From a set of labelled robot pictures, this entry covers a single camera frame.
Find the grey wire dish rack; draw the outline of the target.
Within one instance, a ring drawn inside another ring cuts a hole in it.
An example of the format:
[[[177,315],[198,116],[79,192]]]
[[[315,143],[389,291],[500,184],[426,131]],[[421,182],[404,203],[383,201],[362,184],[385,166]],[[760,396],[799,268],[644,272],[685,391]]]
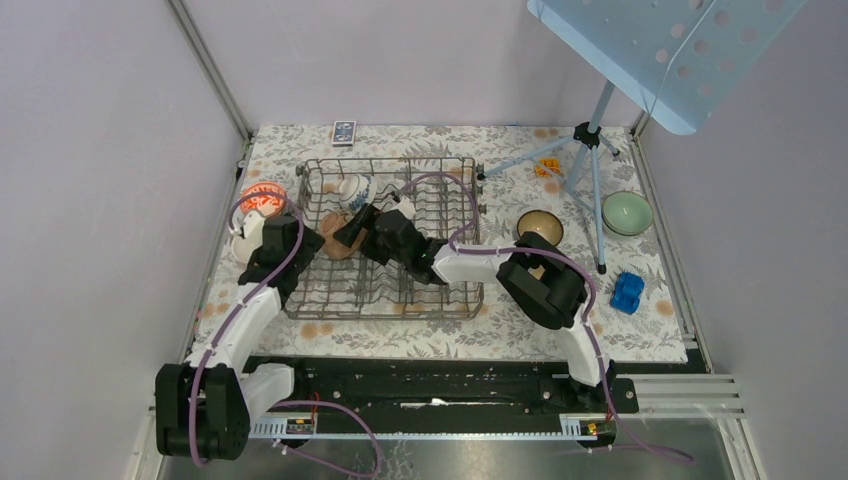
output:
[[[324,158],[297,166],[297,205],[304,223],[319,232],[339,205],[338,186],[346,175],[375,179],[374,205],[388,210],[400,196],[416,208],[413,222],[424,235],[447,239],[464,224],[460,244],[480,241],[480,220],[471,200],[481,194],[480,171],[471,157]],[[356,251],[343,260],[318,252],[300,274],[298,286],[285,306],[298,320],[431,320],[467,319],[479,311],[484,287],[480,283],[425,285],[393,261],[386,265]]]

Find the brown floral bowl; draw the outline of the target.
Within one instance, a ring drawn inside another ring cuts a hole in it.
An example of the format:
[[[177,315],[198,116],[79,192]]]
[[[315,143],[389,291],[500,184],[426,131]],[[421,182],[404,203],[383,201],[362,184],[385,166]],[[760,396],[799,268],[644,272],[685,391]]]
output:
[[[334,233],[343,228],[351,219],[352,216],[349,212],[335,211],[327,213],[320,221],[319,233],[325,239],[322,251],[331,260],[343,260],[351,257],[360,248],[365,239],[367,232],[361,230],[353,245],[347,247],[333,237]]]

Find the red white bowl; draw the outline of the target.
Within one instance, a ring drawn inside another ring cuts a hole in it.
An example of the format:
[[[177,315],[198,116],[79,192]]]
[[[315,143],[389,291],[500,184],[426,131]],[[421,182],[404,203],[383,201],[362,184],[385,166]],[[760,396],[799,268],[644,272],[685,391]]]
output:
[[[286,206],[285,189],[271,181],[262,181],[247,187],[241,194],[243,201],[239,209],[247,214],[257,211],[264,217],[278,215]]]

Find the orange bowl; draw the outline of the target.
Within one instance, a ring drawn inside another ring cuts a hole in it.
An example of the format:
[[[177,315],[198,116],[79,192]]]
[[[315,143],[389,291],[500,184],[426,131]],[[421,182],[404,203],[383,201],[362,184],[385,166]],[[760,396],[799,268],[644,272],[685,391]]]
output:
[[[239,264],[247,265],[252,254],[260,245],[261,236],[242,237],[233,235],[230,240],[230,252]]]

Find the black patterned bowl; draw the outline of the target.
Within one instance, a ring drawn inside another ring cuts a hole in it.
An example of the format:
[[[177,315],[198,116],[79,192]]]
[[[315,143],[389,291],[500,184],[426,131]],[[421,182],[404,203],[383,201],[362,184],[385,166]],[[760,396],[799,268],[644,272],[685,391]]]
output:
[[[564,237],[564,226],[559,218],[545,210],[530,210],[521,215],[516,223],[516,233],[534,232],[550,244],[557,246]]]

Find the pale green bowl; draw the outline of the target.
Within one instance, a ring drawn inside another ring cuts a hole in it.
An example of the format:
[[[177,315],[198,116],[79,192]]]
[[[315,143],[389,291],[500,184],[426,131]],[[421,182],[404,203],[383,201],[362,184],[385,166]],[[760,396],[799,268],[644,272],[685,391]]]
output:
[[[604,226],[619,236],[639,236],[654,222],[654,211],[647,199],[631,191],[608,195],[601,208]]]

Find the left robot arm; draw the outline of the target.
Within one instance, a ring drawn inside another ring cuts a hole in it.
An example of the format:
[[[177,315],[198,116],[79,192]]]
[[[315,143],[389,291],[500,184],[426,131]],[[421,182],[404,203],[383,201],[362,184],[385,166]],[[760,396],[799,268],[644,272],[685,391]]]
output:
[[[179,364],[155,378],[156,446],[165,456],[203,465],[235,460],[256,421],[276,402],[296,411],[310,385],[288,366],[243,372],[262,332],[296,290],[298,277],[324,244],[293,214],[266,220],[261,243],[238,279],[239,300],[216,333]]]

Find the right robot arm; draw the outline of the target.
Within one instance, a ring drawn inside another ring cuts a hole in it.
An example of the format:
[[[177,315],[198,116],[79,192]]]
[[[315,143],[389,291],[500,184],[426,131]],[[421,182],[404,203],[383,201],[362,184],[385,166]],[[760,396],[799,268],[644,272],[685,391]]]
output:
[[[381,265],[397,263],[422,284],[500,285],[532,322],[563,333],[577,405],[597,412],[612,400],[609,358],[588,323],[596,288],[580,265],[539,233],[526,231],[505,246],[463,245],[456,235],[424,235],[398,210],[367,204],[333,238]]]

